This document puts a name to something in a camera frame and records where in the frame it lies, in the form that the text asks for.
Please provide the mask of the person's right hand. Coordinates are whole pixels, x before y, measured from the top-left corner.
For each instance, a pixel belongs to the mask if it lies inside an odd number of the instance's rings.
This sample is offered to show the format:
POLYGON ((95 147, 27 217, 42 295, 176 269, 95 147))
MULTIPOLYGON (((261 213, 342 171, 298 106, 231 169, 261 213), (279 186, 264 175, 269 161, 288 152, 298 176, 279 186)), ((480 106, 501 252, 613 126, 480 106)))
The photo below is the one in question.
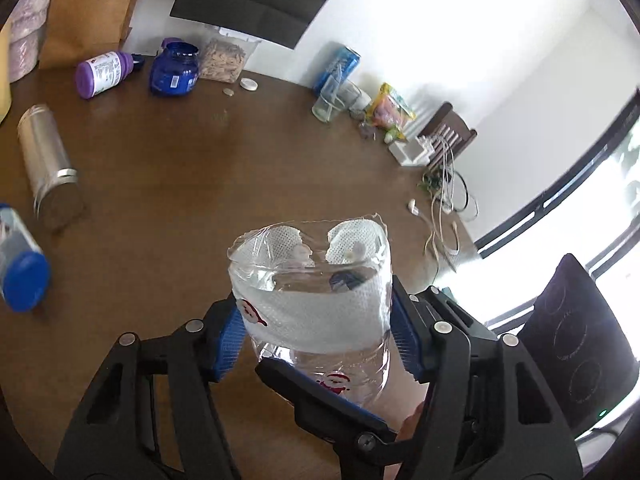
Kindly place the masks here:
POLYGON ((421 402, 414 412, 404 420, 398 432, 399 441, 410 440, 413 438, 413 435, 416 432, 416 426, 418 426, 418 422, 420 422, 424 404, 425 402, 421 402))

